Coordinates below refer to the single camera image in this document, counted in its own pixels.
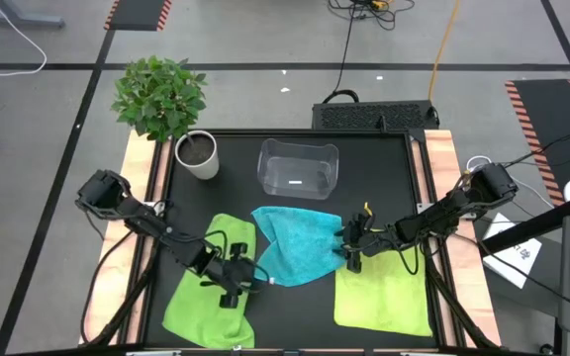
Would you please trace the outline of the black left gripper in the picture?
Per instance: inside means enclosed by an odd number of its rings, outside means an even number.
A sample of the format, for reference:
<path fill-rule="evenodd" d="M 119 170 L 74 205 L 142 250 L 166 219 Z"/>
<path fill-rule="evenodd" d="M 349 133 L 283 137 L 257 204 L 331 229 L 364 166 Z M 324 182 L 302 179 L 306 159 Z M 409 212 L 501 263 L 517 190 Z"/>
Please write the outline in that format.
<path fill-rule="evenodd" d="M 237 242 L 232 244 L 232 256 L 229 259 L 222 257 L 223 251 L 218 247 L 210 251 L 205 249 L 200 255 L 198 276 L 205 277 L 200 286 L 219 286 L 225 290 L 220 297 L 221 308 L 236 308 L 239 296 L 244 292 L 260 293 L 270 287 L 270 275 L 263 270 L 256 270 L 254 261 L 245 256 L 248 251 L 247 243 Z M 254 279 L 262 282 L 253 283 Z"/>

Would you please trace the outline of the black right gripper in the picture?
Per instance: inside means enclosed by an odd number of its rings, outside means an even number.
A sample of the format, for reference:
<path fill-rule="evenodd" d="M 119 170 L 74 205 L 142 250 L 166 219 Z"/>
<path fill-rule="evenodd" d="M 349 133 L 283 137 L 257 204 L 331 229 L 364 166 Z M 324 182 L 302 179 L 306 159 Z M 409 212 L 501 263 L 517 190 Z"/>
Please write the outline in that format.
<path fill-rule="evenodd" d="M 372 213 L 358 213 L 334 235 L 340 237 L 343 243 L 332 251 L 344 255 L 346 268 L 353 273 L 361 272 L 361 254 L 372 257 L 378 253 L 389 250 L 391 235 L 387 230 L 375 231 L 373 224 L 375 215 Z"/>

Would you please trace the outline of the teal microfiber towel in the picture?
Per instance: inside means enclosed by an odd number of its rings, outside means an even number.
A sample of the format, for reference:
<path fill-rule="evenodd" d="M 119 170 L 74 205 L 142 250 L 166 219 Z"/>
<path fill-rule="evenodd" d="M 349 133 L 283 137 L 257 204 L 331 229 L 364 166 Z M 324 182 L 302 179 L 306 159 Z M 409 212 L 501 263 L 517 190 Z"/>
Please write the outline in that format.
<path fill-rule="evenodd" d="M 270 282 L 297 287 L 318 280 L 340 268 L 345 258 L 333 252 L 340 246 L 334 234 L 342 229 L 341 217 L 289 207 L 260 207 L 251 213 L 268 246 L 258 259 L 257 270 Z"/>

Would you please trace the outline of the yellow-green microfiber towel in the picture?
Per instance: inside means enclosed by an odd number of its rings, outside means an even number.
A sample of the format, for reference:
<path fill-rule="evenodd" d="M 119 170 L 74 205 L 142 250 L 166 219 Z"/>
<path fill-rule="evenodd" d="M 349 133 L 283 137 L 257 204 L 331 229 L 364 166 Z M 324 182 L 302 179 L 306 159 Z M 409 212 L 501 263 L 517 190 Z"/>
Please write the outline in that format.
<path fill-rule="evenodd" d="M 333 319 L 340 326 L 431 337 L 425 257 L 417 249 L 361 258 L 335 271 Z"/>

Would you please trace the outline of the green microfiber towel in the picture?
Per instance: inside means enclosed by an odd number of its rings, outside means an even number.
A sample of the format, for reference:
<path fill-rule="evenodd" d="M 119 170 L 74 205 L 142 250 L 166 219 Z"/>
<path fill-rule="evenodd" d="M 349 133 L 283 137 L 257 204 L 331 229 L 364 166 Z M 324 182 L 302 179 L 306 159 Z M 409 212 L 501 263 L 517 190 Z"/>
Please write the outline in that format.
<path fill-rule="evenodd" d="M 207 240 L 217 246 L 243 242 L 246 257 L 253 259 L 256 252 L 256 228 L 226 214 L 213 217 L 207 229 Z M 165 310 L 162 326 L 194 344 L 205 348 L 232 349 L 236 346 L 252 348 L 254 331 L 244 316 L 248 293 L 238 297 L 237 307 L 223 309 L 219 286 L 202 287 L 207 277 L 185 274 Z"/>

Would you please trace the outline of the clear plastic bin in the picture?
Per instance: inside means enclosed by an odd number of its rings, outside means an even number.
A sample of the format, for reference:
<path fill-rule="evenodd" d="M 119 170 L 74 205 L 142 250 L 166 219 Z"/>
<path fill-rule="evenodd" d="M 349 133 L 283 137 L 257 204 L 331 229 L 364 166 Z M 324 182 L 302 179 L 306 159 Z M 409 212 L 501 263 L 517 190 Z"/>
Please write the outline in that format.
<path fill-rule="evenodd" d="M 272 196 L 325 200 L 336 186 L 339 150 L 266 139 L 259 151 L 257 179 Z"/>

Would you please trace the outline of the wooden table side board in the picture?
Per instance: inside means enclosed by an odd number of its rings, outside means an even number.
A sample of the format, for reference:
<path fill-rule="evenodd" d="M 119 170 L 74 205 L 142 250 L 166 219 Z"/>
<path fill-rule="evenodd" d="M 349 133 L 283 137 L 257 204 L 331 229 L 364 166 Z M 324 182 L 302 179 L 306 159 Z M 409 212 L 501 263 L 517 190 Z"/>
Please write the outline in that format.
<path fill-rule="evenodd" d="M 449 131 L 426 131 L 424 140 L 414 140 L 412 150 L 419 183 L 420 201 L 433 203 L 451 190 L 460 176 L 452 134 Z M 463 220 L 445 248 L 434 257 L 442 273 L 449 272 L 456 298 L 473 322 L 496 344 L 501 343 L 492 300 L 478 247 L 473 243 L 475 231 Z"/>
<path fill-rule="evenodd" d="M 171 162 L 170 142 L 149 141 L 131 133 L 120 174 L 130 182 L 135 198 L 160 209 L 164 179 Z M 151 266 L 154 251 L 152 238 L 131 233 L 121 221 L 109 221 L 106 226 L 101 226 L 96 218 L 91 221 L 103 234 L 103 242 L 79 322 L 82 343 L 100 335 Z"/>

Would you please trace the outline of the white plant pot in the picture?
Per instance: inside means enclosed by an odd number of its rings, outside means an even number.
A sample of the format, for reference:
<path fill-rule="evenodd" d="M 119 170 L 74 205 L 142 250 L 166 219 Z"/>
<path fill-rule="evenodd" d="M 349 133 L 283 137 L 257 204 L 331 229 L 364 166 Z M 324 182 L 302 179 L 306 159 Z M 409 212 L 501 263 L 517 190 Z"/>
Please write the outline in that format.
<path fill-rule="evenodd" d="M 191 131 L 174 146 L 176 161 L 200 180 L 214 178 L 220 169 L 218 145 L 206 131 Z"/>

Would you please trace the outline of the white paper sheet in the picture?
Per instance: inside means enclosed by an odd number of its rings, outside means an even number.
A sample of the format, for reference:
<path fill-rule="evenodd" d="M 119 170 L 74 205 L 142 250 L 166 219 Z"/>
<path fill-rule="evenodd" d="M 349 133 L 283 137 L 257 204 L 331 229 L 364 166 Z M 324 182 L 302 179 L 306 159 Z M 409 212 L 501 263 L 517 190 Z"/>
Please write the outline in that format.
<path fill-rule="evenodd" d="M 515 224 L 500 213 L 496 213 L 484 235 L 486 242 L 492 236 L 509 229 Z M 483 258 L 483 264 L 514 286 L 522 289 L 541 249 L 541 242 L 532 238 L 524 243 Z"/>

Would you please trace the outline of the black diagonal bar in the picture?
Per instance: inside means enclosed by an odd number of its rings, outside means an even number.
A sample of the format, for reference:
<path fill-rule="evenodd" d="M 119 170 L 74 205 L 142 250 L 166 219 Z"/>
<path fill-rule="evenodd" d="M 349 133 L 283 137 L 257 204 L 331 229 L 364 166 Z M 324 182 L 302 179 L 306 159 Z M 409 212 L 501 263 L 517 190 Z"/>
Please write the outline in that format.
<path fill-rule="evenodd" d="M 561 228 L 567 217 L 570 217 L 570 201 L 481 241 L 480 254 L 485 257 Z"/>

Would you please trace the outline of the green leafy plant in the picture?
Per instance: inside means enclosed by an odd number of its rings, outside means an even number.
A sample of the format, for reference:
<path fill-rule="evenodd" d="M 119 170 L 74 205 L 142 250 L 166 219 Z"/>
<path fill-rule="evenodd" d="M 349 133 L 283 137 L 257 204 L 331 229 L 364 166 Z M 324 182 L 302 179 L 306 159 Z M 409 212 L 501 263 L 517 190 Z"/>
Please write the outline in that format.
<path fill-rule="evenodd" d="M 155 55 L 128 63 L 115 82 L 111 110 L 117 121 L 148 140 L 165 142 L 187 134 L 206 109 L 207 81 L 186 63 Z"/>

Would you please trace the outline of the hazard-striped black floor mat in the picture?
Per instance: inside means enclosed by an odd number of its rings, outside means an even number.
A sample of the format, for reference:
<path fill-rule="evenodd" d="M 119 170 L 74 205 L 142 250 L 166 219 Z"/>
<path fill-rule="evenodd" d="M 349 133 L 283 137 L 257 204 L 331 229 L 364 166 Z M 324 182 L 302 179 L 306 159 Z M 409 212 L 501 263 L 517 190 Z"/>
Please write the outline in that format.
<path fill-rule="evenodd" d="M 104 29 L 160 32 L 164 29 L 173 0 L 114 0 Z"/>
<path fill-rule="evenodd" d="M 538 169 L 549 202 L 570 199 L 570 79 L 514 80 L 505 88 L 532 156 L 523 162 Z"/>

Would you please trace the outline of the grey desk foot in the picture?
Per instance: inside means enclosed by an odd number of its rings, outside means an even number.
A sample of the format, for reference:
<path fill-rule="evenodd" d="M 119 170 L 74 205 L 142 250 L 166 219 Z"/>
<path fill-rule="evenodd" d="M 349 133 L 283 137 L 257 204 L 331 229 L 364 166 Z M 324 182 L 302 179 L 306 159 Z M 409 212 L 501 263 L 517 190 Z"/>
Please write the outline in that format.
<path fill-rule="evenodd" d="M 15 26 L 52 27 L 61 29 L 65 26 L 62 17 L 24 13 L 13 0 L 0 0 L 0 24 L 10 21 Z"/>

